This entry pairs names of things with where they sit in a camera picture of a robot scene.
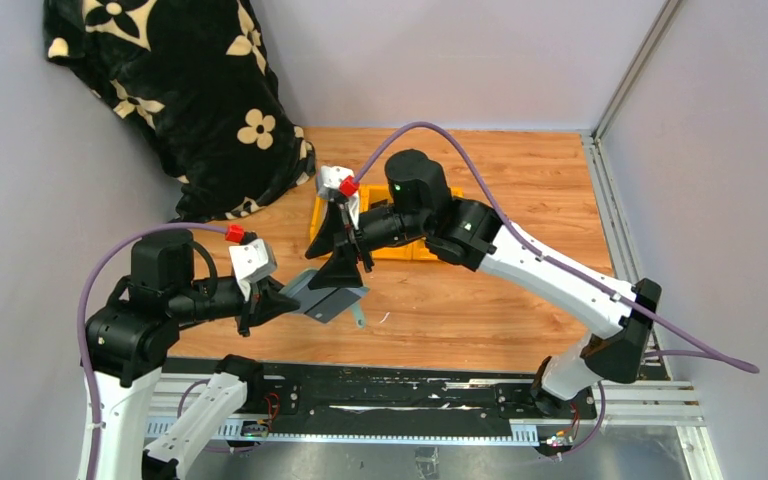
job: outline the black cable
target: black cable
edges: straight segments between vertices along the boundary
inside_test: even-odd
[[[216,263],[213,262],[213,257],[210,256],[207,249],[200,243],[193,240],[189,242],[189,245],[201,255],[201,258],[204,259],[204,263],[207,264],[207,271],[210,274],[210,277],[207,280],[207,298],[213,298],[213,296],[216,295],[216,289],[219,288],[219,274],[216,271]]]

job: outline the gray floor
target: gray floor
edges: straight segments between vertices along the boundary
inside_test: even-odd
[[[243,455],[202,454],[191,479],[269,480],[683,480],[689,475],[674,428],[609,427],[559,464],[528,465],[531,448],[267,444]]]

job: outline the black blanket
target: black blanket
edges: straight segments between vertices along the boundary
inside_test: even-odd
[[[51,62],[138,129],[182,182],[182,220],[239,218],[314,173],[249,0],[45,0]]]

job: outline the wooden table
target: wooden table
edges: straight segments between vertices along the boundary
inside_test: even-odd
[[[307,128],[320,165],[357,170],[391,133],[389,129]],[[602,233],[580,138],[564,133],[456,131],[508,215],[560,252],[604,273],[611,262]],[[485,200],[457,152],[429,131],[412,131],[385,152],[364,178],[384,185],[383,162],[406,148],[443,164],[449,186]],[[287,282],[321,260],[306,260],[314,186],[296,188],[275,204],[238,220],[272,245],[274,277]],[[227,244],[197,233],[214,255],[220,275],[230,273]],[[198,276],[206,275],[200,265]],[[187,330],[172,354],[222,357],[235,353],[269,361],[533,371],[585,333],[570,315],[520,287],[438,262],[380,260],[364,275],[371,288],[361,302],[368,325],[348,313],[322,325],[285,315],[236,333],[232,319]],[[382,319],[389,313],[386,321]]]

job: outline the red cable clip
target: red cable clip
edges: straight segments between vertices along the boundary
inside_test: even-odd
[[[239,225],[228,225],[228,231],[225,232],[225,240],[239,244],[243,241],[246,231]]]
[[[340,193],[347,197],[351,197],[352,195],[357,192],[357,189],[359,188],[359,185],[355,183],[355,177],[349,175],[346,177],[342,183],[340,183]]]

